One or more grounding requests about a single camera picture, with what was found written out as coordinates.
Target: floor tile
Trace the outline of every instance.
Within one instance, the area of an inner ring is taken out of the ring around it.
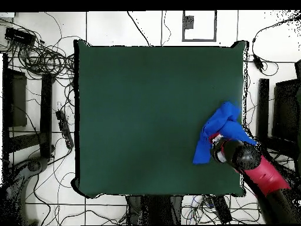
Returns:
[[[87,204],[113,204],[113,205],[126,205],[124,195],[103,195],[100,194],[98,198],[87,198]]]
[[[88,211],[86,214],[86,225],[103,225],[106,222],[106,225],[117,224],[117,222],[122,218],[126,212],[126,207],[117,207],[117,206],[88,206],[86,208]]]

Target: black cable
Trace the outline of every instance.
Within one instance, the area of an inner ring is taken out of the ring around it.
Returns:
[[[140,32],[140,34],[144,37],[144,39],[146,40],[146,42],[148,43],[148,46],[150,46],[149,45],[149,42],[148,42],[148,40],[146,39],[146,37],[144,36],[144,34],[142,33],[142,31],[138,28],[138,26],[137,26],[137,24],[136,24],[136,22],[134,21],[134,19],[132,18],[132,16],[130,15],[130,13],[127,11],[126,13],[128,13],[128,16],[131,18],[131,20],[133,21],[133,23],[135,24],[135,26],[136,26],[136,28],[138,29],[138,31]]]
[[[277,22],[276,24],[273,24],[273,25],[271,25],[271,26],[268,26],[268,27],[265,27],[265,28],[262,28],[261,30],[259,30],[259,31],[256,33],[256,35],[254,36],[253,41],[252,41],[252,52],[253,52],[253,54],[254,54],[255,56],[257,56],[257,55],[254,53],[254,43],[255,43],[255,41],[256,41],[256,37],[258,36],[258,34],[259,34],[260,32],[262,32],[262,31],[264,31],[264,30],[266,30],[266,29],[269,29],[269,28],[273,28],[274,26],[278,26],[278,25],[280,25],[280,24],[284,24],[285,22],[299,21],[299,20],[301,20],[301,14],[300,14],[300,13],[299,13],[298,16],[296,16],[296,17],[294,17],[294,18],[289,18],[289,19],[282,20],[282,21],[280,21],[280,22]],[[257,57],[260,58],[260,59],[262,59],[262,60],[264,60],[264,61],[266,61],[266,62],[272,62],[272,61],[269,61],[269,60],[265,60],[265,59],[263,59],[262,57],[259,57],[259,56],[257,56]]]
[[[29,157],[32,155],[32,154],[34,154],[35,152],[37,152],[37,151],[39,151],[40,150],[40,148],[39,149],[37,149],[37,150],[35,150],[34,152],[32,152],[29,156],[28,156],[28,158],[27,159],[29,159]]]
[[[165,42],[168,42],[168,41],[169,41],[169,39],[170,39],[170,37],[171,37],[171,35],[172,35],[172,32],[170,31],[170,29],[169,29],[169,28],[166,26],[166,24],[165,24],[166,13],[167,13],[167,11],[165,11],[165,15],[164,15],[163,24],[164,24],[164,26],[165,26],[165,27],[168,29],[168,31],[169,31],[169,37],[168,37],[168,40],[167,40],[167,41],[165,41]]]
[[[42,203],[44,203],[45,205],[47,205],[48,206],[48,208],[49,208],[49,211],[48,211],[48,213],[47,213],[47,216],[44,218],[44,220],[42,221],[42,224],[41,224],[41,226],[43,226],[43,224],[44,224],[44,222],[45,222],[45,220],[47,219],[47,217],[49,216],[49,214],[50,214],[50,211],[51,211],[51,207],[50,207],[50,205],[49,204],[47,204],[45,201],[43,201],[43,200],[41,200],[38,196],[37,196],[37,194],[35,193],[35,190],[36,190],[36,186],[38,185],[38,182],[39,182],[39,174],[38,174],[38,178],[37,178],[37,180],[36,180],[36,183],[35,183],[35,186],[34,186],[34,195],[35,195],[35,197],[40,201],[40,202],[42,202]]]
[[[68,151],[68,153],[64,156],[64,157],[62,157],[62,158],[65,158],[65,157],[67,157],[70,153],[71,153],[71,151],[72,150],[69,150]],[[41,185],[43,185],[47,180],[49,180],[50,179],[50,177],[53,175],[53,173],[41,184]],[[25,200],[27,200],[27,198],[30,196],[30,195],[32,195],[34,192],[32,192],[32,193],[30,193],[26,198],[25,198]]]
[[[50,14],[48,14],[47,12],[44,12],[45,14],[47,14],[47,15],[49,15],[49,16],[51,16],[53,19],[54,19],[54,21],[56,22],[56,24],[58,25],[58,27],[59,27],[59,32],[61,33],[61,39],[62,39],[62,30],[61,30],[61,27],[59,26],[59,24],[58,24],[58,21],[52,16],[52,15],[50,15]]]

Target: cable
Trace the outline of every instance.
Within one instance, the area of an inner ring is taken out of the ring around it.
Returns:
[[[164,26],[165,26],[165,27],[168,29],[168,31],[169,31],[169,37],[168,37],[168,40],[165,41],[165,42],[168,42],[169,39],[170,39],[170,37],[171,37],[171,35],[172,35],[172,33],[171,33],[170,29],[169,29],[169,28],[166,26],[166,24],[165,24],[166,13],[167,13],[167,11],[165,11],[163,23],[164,23]],[[161,33],[161,46],[164,46],[165,42],[162,44],[162,33]]]
[[[59,226],[62,226],[63,222],[67,219],[67,218],[71,218],[71,217],[78,217],[86,212],[92,212],[93,214],[95,214],[96,216],[100,217],[100,218],[103,218],[103,219],[106,219],[108,221],[110,221],[112,224],[115,224],[115,225],[121,225],[121,224],[118,224],[117,220],[115,219],[109,219],[109,218],[106,218],[104,216],[101,216],[99,214],[97,214],[95,211],[92,211],[92,210],[86,210],[85,212],[82,212],[82,213],[79,213],[79,214],[76,214],[76,215],[70,215],[70,216],[67,216],[65,217],[62,222],[59,224]]]
[[[284,24],[285,22],[299,21],[299,20],[301,20],[301,14],[300,14],[300,13],[299,13],[298,16],[296,16],[296,17],[294,17],[294,18],[289,18],[289,19],[282,20],[282,21],[280,21],[280,22],[277,22],[276,24],[273,24],[273,25],[271,25],[271,26],[268,26],[268,27],[265,27],[265,28],[262,28],[261,30],[259,30],[259,31],[256,33],[256,35],[254,36],[253,41],[252,41],[252,52],[253,52],[253,54],[254,54],[255,56],[257,56],[257,55],[254,53],[254,43],[255,43],[255,41],[256,41],[256,37],[258,36],[258,34],[259,34],[260,32],[262,32],[262,31],[264,31],[264,30],[266,30],[266,29],[269,29],[269,28],[273,28],[274,26],[278,26],[278,25],[280,25],[280,24]],[[259,57],[259,56],[257,56],[257,57],[260,58],[260,59],[262,59],[262,60],[264,60],[264,61],[266,61],[266,62],[272,62],[272,61],[265,60],[265,59],[263,59],[262,57]]]
[[[34,186],[34,194],[35,194],[35,197],[40,201],[40,202],[42,202],[42,203],[44,203],[45,205],[47,205],[48,206],[48,208],[49,208],[49,211],[48,211],[48,213],[47,213],[47,215],[46,215],[46,217],[44,218],[44,220],[42,221],[42,224],[41,224],[41,226],[43,226],[43,224],[44,224],[44,222],[45,222],[45,220],[47,219],[47,217],[49,216],[49,214],[50,214],[50,211],[51,211],[51,207],[50,207],[50,205],[49,204],[47,204],[45,201],[43,201],[43,200],[41,200],[38,196],[37,196],[37,194],[35,193],[35,190],[36,190],[36,186],[38,185],[38,182],[39,182],[39,174],[38,174],[38,178],[37,178],[37,180],[36,180],[36,183],[35,183],[35,186]]]
[[[252,41],[252,53],[253,53],[252,56],[254,57],[253,62],[254,62],[254,64],[255,64],[256,68],[257,68],[263,75],[266,75],[267,77],[274,76],[275,74],[277,74],[277,72],[278,72],[278,70],[279,70],[279,66],[278,66],[277,62],[265,60],[265,59],[263,59],[262,57],[259,57],[259,56],[257,56],[257,55],[254,53],[254,43],[255,43],[255,41],[256,41],[256,37],[258,36],[258,34],[259,34],[260,32],[262,32],[262,31],[264,31],[264,30],[266,30],[266,29],[273,28],[274,26],[278,26],[278,25],[280,25],[280,24],[284,24],[285,22],[289,22],[289,21],[298,21],[298,20],[301,20],[301,14],[300,14],[300,13],[299,13],[299,16],[296,16],[296,17],[294,17],[294,18],[289,18],[289,19],[286,19],[286,20],[282,20],[282,21],[280,21],[280,22],[278,22],[278,23],[276,23],[276,24],[273,24],[273,25],[271,25],[271,26],[268,26],[268,27],[265,27],[265,28],[260,29],[260,30],[256,33],[256,35],[254,36],[253,41]],[[266,67],[267,67],[267,63],[273,63],[273,64],[275,64],[275,65],[277,66],[276,72],[275,72],[274,74],[271,74],[271,75],[268,75],[268,74],[264,73],[264,71],[266,71],[267,68],[266,68],[266,69],[263,69],[263,64],[262,64],[262,61],[261,61],[261,60],[264,61],[264,63],[266,64]]]
[[[142,33],[142,31],[138,28],[136,22],[134,21],[134,19],[133,19],[132,16],[130,15],[130,13],[129,13],[128,11],[127,11],[126,13],[128,13],[128,16],[129,16],[130,19],[133,21],[133,23],[135,24],[136,28],[137,28],[138,31],[140,32],[140,34],[144,37],[145,41],[148,43],[148,46],[150,46],[148,40],[146,39],[146,37],[144,36],[144,34]]]
[[[44,13],[47,14],[47,15],[49,15],[49,16],[51,16],[51,17],[54,19],[54,21],[56,22],[56,24],[57,24],[58,27],[59,27],[59,32],[61,33],[61,39],[62,39],[62,30],[61,30],[61,27],[59,26],[57,20],[56,20],[52,15],[48,14],[47,12],[44,12]]]
[[[62,158],[65,158],[65,157],[67,157],[70,153],[72,152],[72,150],[69,150],[68,151],[68,153],[64,156],[64,157],[62,157]],[[53,175],[53,173],[41,184],[41,185],[43,185],[47,180],[49,180],[50,179],[50,177]],[[27,200],[27,198],[30,196],[30,195],[32,195],[34,192],[32,192],[32,193],[30,193],[26,198],[25,198],[25,200]]]

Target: wire bundle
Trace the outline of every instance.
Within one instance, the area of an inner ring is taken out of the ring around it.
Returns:
[[[190,208],[190,211],[186,214],[183,215],[183,209],[181,212],[181,216],[184,220],[186,220],[186,225],[191,225],[191,224],[195,224],[195,225],[201,225],[201,224],[217,224],[217,222],[220,222],[218,215],[215,211],[214,205],[212,204],[211,200],[210,200],[210,195],[201,195],[200,196],[200,201],[197,202],[195,200],[197,196],[193,196],[193,200],[191,205],[184,205],[182,208]],[[248,223],[257,223],[259,221],[260,218],[260,209],[259,209],[259,205],[257,202],[250,202],[248,204],[245,204],[243,206],[240,206],[240,204],[238,203],[238,199],[236,199],[236,202],[239,206],[239,208],[232,208],[231,207],[231,196],[225,196],[226,199],[228,200],[228,207],[231,210],[231,214],[233,214],[236,211],[244,211],[248,216],[250,216],[252,218],[252,220],[250,219],[236,219],[235,217],[233,217],[232,215],[232,219],[233,221],[237,222],[238,224],[246,224]],[[257,208],[244,208],[247,207],[248,205],[252,205],[252,204],[256,204]],[[258,212],[258,217],[254,218],[252,215],[250,215],[246,210],[253,210],[253,211],[257,211]],[[208,221],[201,221],[202,218],[206,217],[208,219]]]

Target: black chair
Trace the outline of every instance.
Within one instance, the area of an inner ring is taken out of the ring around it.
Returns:
[[[295,63],[297,79],[276,83],[272,136],[267,135],[269,116],[269,80],[260,79],[258,91],[256,137],[265,149],[272,149],[294,160],[296,173],[300,176],[300,113],[301,60]]]

